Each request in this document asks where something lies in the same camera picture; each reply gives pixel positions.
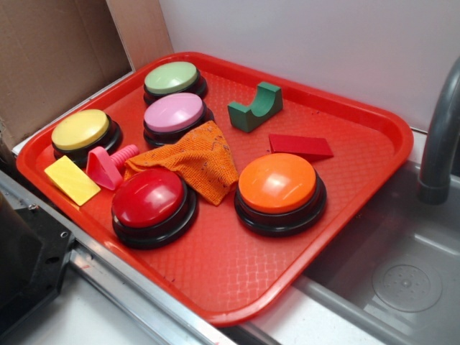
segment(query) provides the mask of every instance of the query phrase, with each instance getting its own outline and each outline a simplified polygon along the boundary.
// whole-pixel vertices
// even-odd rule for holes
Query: push button
[[[175,144],[191,129],[214,115],[203,100],[193,93],[174,93],[163,97],[144,113],[144,138],[153,147]]]
[[[244,168],[234,202],[249,230],[264,236],[288,236],[319,220],[326,205],[326,187],[308,161],[277,153]]]
[[[164,96],[182,92],[194,93],[200,98],[204,98],[208,92],[206,79],[192,63],[165,63],[152,70],[144,79],[144,101],[148,105]]]
[[[196,219],[198,203],[178,175],[154,167],[120,186],[111,211],[114,231],[125,245],[152,249],[182,236]]]
[[[51,134],[56,160],[67,156],[78,167],[86,166],[92,149],[101,146],[111,154],[121,140],[120,126],[98,109],[79,111],[66,117]]]

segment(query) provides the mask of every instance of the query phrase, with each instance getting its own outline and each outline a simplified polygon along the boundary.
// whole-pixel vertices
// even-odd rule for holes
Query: sink drain
[[[414,257],[381,264],[372,277],[374,291],[390,307],[410,313],[424,311],[441,297],[441,278],[435,269]]]

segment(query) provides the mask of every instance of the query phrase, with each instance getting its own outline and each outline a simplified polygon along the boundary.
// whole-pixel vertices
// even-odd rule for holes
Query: red button
[[[112,211],[123,225],[145,228],[169,218],[183,197],[183,184],[175,173],[153,168],[121,185],[112,201]]]

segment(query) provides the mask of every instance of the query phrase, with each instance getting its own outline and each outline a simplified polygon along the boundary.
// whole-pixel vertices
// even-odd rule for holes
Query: button
[[[79,111],[60,122],[51,140],[60,150],[78,150],[99,139],[109,127],[107,115],[97,109]]]
[[[174,93],[147,108],[145,124],[159,133],[175,132],[198,121],[203,113],[203,101],[193,93]]]
[[[256,211],[287,213],[307,203],[316,189],[316,172],[303,158],[277,153],[249,163],[241,173],[243,201]]]
[[[155,68],[147,74],[144,84],[149,92],[165,95],[187,88],[197,77],[198,70],[194,64],[178,61]]]
[[[172,216],[183,202],[181,179],[164,168],[140,172],[116,192],[112,211],[121,224],[145,228]]]

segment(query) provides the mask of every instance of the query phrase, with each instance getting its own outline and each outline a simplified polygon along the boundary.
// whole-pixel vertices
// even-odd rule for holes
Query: green u-shaped block
[[[249,133],[282,109],[281,88],[261,82],[250,106],[231,102],[228,109],[231,125]]]

